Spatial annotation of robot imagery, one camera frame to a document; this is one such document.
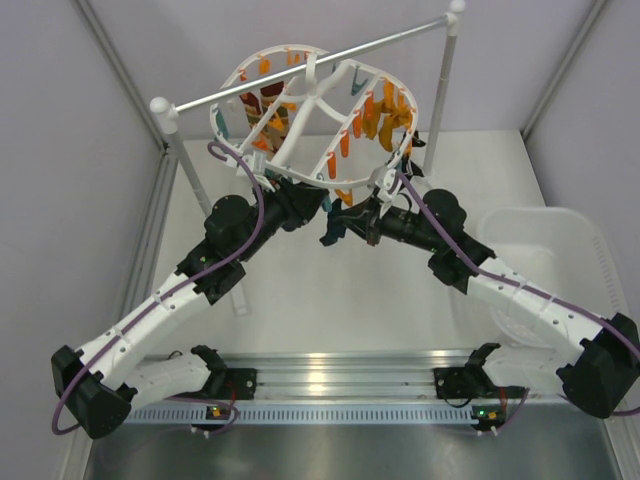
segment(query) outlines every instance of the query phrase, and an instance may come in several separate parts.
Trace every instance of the teal clothespin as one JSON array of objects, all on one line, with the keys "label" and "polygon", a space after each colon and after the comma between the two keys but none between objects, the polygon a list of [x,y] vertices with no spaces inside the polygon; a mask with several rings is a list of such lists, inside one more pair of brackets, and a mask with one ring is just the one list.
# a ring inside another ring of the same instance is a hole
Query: teal clothespin
[{"label": "teal clothespin", "polygon": [[222,137],[225,140],[229,140],[229,130],[227,129],[227,123],[224,121],[222,112],[220,110],[216,113],[216,125],[218,126],[218,132],[222,133]]},{"label": "teal clothespin", "polygon": [[360,90],[364,88],[369,79],[367,78],[364,82],[358,83],[358,70],[360,70],[359,66],[356,66],[356,71],[353,73],[353,80],[351,81],[351,96],[355,97]]}]

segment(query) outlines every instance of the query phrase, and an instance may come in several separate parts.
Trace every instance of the white pipe connector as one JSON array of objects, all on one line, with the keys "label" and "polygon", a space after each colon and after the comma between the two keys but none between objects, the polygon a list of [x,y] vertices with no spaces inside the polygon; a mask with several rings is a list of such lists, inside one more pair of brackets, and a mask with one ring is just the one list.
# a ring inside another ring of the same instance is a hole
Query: white pipe connector
[{"label": "white pipe connector", "polygon": [[460,17],[467,8],[465,0],[453,0],[449,4],[449,11],[446,13],[449,24],[447,25],[447,35],[456,37],[460,30]]},{"label": "white pipe connector", "polygon": [[163,97],[156,97],[151,100],[149,110],[155,115],[162,133],[171,135],[178,131],[178,123],[176,122],[178,111],[175,105],[169,103],[169,100]]}]

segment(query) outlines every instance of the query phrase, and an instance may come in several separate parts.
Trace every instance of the metal rod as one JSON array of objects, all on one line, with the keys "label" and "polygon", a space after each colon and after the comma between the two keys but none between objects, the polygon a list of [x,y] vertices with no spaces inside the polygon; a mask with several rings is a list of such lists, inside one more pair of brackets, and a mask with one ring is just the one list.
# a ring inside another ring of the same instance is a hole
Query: metal rod
[{"label": "metal rod", "polygon": [[569,48],[565,52],[560,64],[556,68],[554,74],[551,76],[551,79],[545,86],[540,98],[536,102],[535,108],[531,115],[529,115],[529,120],[527,121],[524,129],[522,130],[522,139],[526,142],[531,134],[538,126],[540,122],[540,118],[547,111],[549,105],[555,98],[556,94],[560,90],[560,87],[564,83],[567,75],[572,70],[580,52],[582,52],[584,46],[586,45],[588,39],[591,37],[595,26],[598,23],[598,20],[602,18],[602,15],[605,11],[605,8],[611,3],[611,0],[594,0],[585,15],[584,20],[580,24],[578,31],[573,37]]},{"label": "metal rod", "polygon": [[118,56],[109,36],[107,35],[100,19],[96,15],[96,12],[93,10],[93,7],[89,4],[87,0],[71,0],[71,3],[75,7],[78,15],[87,26],[89,33],[93,36],[94,40],[98,44],[100,50],[104,54],[107,62],[111,66],[113,73],[116,76],[116,79],[124,89],[127,97],[133,104],[136,113],[144,123],[145,127],[149,131],[149,134],[153,138],[153,141],[156,143],[158,148],[164,149],[164,141],[162,140],[162,134],[160,130],[156,126],[145,102],[142,100],[142,95],[134,85],[131,77],[129,76],[129,72],[125,68],[122,60]]},{"label": "metal rod", "polygon": [[[387,35],[386,37],[382,37],[377,40],[363,43],[355,47],[347,48],[346,50],[342,50],[340,52],[324,55],[318,58],[318,60],[316,61],[316,65],[320,66],[325,64],[333,64],[341,60],[346,60],[347,58],[352,58],[358,55],[362,55],[363,53],[376,50],[378,48],[384,47],[386,45],[390,45],[395,42],[399,42],[400,40],[404,40],[414,35],[425,33],[430,30],[435,30],[440,27],[446,27],[448,23],[449,23],[449,17],[447,17],[447,15],[442,15],[418,27],[393,33],[391,35]],[[307,65],[303,63],[298,66],[289,68],[287,70],[283,70],[281,72],[273,73],[271,75],[258,78],[257,80],[253,80],[250,82],[242,83],[240,85],[235,85],[233,87],[225,88],[223,90],[220,90],[218,93],[209,95],[208,97],[203,97],[203,98],[200,98],[199,100],[194,100],[192,102],[188,102],[183,105],[177,106],[175,107],[175,109],[178,113],[182,113],[191,108],[199,107],[207,103],[220,102],[228,98],[236,97],[238,95],[250,92],[252,90],[256,90],[258,88],[266,87],[268,85],[272,85],[277,82],[288,80],[289,78],[292,78],[296,75],[300,75],[304,73],[306,68],[307,68]]]},{"label": "metal rod", "polygon": [[436,91],[436,100],[433,104],[433,112],[431,114],[431,124],[429,125],[429,137],[427,138],[427,151],[424,155],[424,163],[422,171],[425,175],[431,173],[433,167],[433,157],[436,153],[436,145],[438,143],[438,135],[440,134],[440,122],[442,121],[442,111],[444,110],[444,100],[447,96],[447,87],[449,86],[449,75],[451,73],[451,64],[453,63],[453,52],[456,48],[457,35],[447,35],[447,42],[444,44],[444,54],[442,55],[442,66],[440,67],[440,79],[438,80],[438,89]]},{"label": "metal rod", "polygon": [[200,178],[198,178],[196,169],[194,168],[193,163],[191,163],[191,158],[187,153],[187,149],[184,148],[180,132],[176,130],[174,133],[167,134],[167,140],[173,154],[178,157],[178,161],[182,166],[182,170],[184,170],[184,174],[187,176],[187,180],[189,180],[191,189],[198,200],[198,204],[200,205],[204,216],[208,217],[211,215],[212,210],[211,200],[209,200],[209,196],[204,191],[202,183],[200,183]]}]

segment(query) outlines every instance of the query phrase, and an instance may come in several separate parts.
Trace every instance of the white basket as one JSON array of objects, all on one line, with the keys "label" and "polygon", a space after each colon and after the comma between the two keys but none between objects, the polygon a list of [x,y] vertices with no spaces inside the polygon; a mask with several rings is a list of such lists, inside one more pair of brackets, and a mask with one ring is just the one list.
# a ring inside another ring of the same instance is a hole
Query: white basket
[{"label": "white basket", "polygon": [[[550,293],[610,318],[627,313],[600,229],[566,208],[499,208],[478,224],[478,240]],[[536,335],[492,309],[498,327],[519,344],[545,347]]]}]

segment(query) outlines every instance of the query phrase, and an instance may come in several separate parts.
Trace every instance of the white tabletop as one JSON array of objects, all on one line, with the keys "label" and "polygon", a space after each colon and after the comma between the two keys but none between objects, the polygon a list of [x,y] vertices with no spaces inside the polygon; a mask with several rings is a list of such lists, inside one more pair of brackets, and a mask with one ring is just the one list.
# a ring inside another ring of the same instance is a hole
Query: white tabletop
[{"label": "white tabletop", "polygon": [[[303,138],[301,148],[313,150],[321,139]],[[246,180],[210,157],[206,144],[185,142],[212,200],[248,195]],[[517,131],[441,134],[432,183],[455,193],[467,210],[471,234],[493,208],[544,205]],[[202,241],[203,222],[178,168],[154,286]],[[152,353],[188,351],[199,344],[242,354],[435,350],[477,347],[496,338],[484,307],[470,310],[462,294],[452,297],[435,280],[426,267],[428,253],[389,239],[372,248],[350,232],[325,248],[318,241],[325,226],[320,211],[306,227],[277,233],[244,265],[248,315],[235,316],[231,300],[223,298]]]}]

